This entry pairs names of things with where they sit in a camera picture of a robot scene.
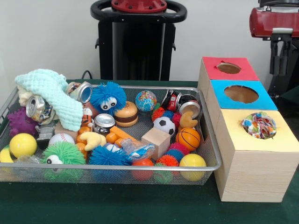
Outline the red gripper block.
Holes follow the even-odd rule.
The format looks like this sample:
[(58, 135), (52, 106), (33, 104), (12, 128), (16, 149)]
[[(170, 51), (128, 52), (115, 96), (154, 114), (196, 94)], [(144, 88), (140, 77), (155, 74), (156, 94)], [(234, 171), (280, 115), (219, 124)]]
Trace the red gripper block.
[[(256, 7), (249, 16), (249, 29), (252, 37), (271, 37), (273, 34), (289, 34), (299, 36), (298, 7)], [(288, 55), (292, 39), (284, 40), (281, 49), (281, 59), (278, 55), (278, 40), (271, 40), (270, 73), (278, 75), (281, 61), (281, 76), (285, 76), (288, 65)]]

